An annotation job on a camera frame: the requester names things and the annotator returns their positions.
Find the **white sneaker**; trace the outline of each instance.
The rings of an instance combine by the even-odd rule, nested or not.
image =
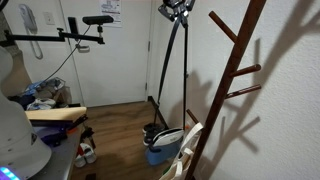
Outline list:
[[[94,163],[97,160],[97,156],[94,153],[93,149],[88,144],[85,144],[85,143],[81,143],[80,146],[83,149],[84,158],[87,161],[87,163],[89,164]]]
[[[84,156],[78,155],[76,160],[74,161],[74,165],[78,168],[83,167],[84,165],[86,165],[86,159],[84,158]]]

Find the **wooden coat rack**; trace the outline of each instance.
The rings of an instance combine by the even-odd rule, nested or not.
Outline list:
[[[191,180],[193,178],[194,170],[197,166],[197,163],[201,157],[203,149],[206,145],[206,142],[210,136],[210,133],[213,129],[213,126],[217,120],[221,107],[225,99],[229,99],[241,94],[246,94],[252,91],[261,89],[260,85],[255,85],[246,89],[228,93],[230,86],[232,84],[233,78],[248,73],[256,72],[261,69],[259,64],[238,70],[241,59],[245,53],[249,40],[252,36],[254,28],[258,22],[260,14],[263,10],[263,7],[266,3],[266,0],[250,0],[249,6],[247,8],[245,17],[242,21],[242,25],[239,30],[238,36],[236,36],[232,30],[219,18],[219,16],[211,11],[209,16],[211,19],[226,33],[226,35],[235,43],[224,70],[223,76],[221,78],[217,93],[214,97],[213,103],[211,105],[208,117],[205,122],[204,129],[202,129],[202,134],[200,136],[195,154],[192,158],[186,179]]]

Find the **wall phone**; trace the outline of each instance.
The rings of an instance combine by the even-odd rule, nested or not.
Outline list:
[[[19,10],[20,10],[20,15],[24,21],[24,27],[26,29],[27,34],[30,35],[30,32],[32,34],[36,34],[38,31],[38,27],[37,27],[36,20],[34,18],[32,10],[26,4],[19,4]],[[31,45],[34,56],[40,60],[43,58],[43,54],[42,54],[39,43],[37,41],[34,41],[34,42],[38,48],[39,55],[37,54],[34,48],[33,41],[30,41],[30,45]]]

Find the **cable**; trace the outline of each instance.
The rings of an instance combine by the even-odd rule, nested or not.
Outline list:
[[[89,25],[88,29],[83,33],[83,35],[86,35],[86,33],[89,31],[91,25]],[[74,51],[77,49],[77,47],[75,47],[72,52],[69,54],[69,56],[63,61],[63,63],[58,67],[58,69],[56,71],[54,71],[50,76],[48,76],[45,80],[43,80],[41,83],[39,83],[37,86],[33,87],[32,89],[29,89],[27,91],[24,91],[23,93],[21,94],[25,94],[27,92],[30,92],[34,89],[36,89],[37,87],[39,87],[42,83],[46,82],[47,80],[49,80],[52,76],[54,76],[62,67],[63,65],[68,61],[68,59],[72,56],[72,54],[74,53]]]
[[[89,25],[88,29],[83,33],[83,35],[86,35],[86,33],[89,31],[91,25]],[[48,79],[50,79],[52,76],[54,76],[61,68],[62,66],[68,61],[68,59],[72,56],[72,54],[74,53],[74,51],[77,49],[77,47],[75,47],[72,52],[69,54],[69,56],[63,61],[63,63],[59,66],[59,68],[52,73],[49,77],[47,77],[45,80],[42,81],[42,83],[46,82]]]

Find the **white wall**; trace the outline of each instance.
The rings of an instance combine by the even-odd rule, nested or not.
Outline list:
[[[15,0],[9,1],[3,10],[14,34],[26,34],[23,20],[18,10],[20,3],[27,4],[32,9],[38,26],[37,35],[57,36],[58,27],[66,30],[59,0]],[[53,14],[55,25],[47,25],[45,23],[43,12],[51,12]],[[16,41],[16,43],[23,52],[25,66],[32,82],[44,80],[51,75],[71,52],[70,46],[66,42],[39,42],[44,57],[42,60],[38,60],[34,57],[29,42]],[[82,102],[79,82],[72,57],[53,77],[60,77],[67,82],[74,103]]]
[[[237,34],[248,3],[198,0],[189,18],[188,106],[203,123],[233,46],[208,13],[214,10]],[[225,102],[196,179],[320,178],[319,7],[317,0],[267,1],[240,65],[259,63],[263,69],[236,78],[230,91],[258,83],[263,89]],[[155,76],[149,93],[157,99],[173,24],[159,13],[154,24],[151,72]],[[170,127],[181,124],[182,53],[180,29],[161,99],[161,112]]]

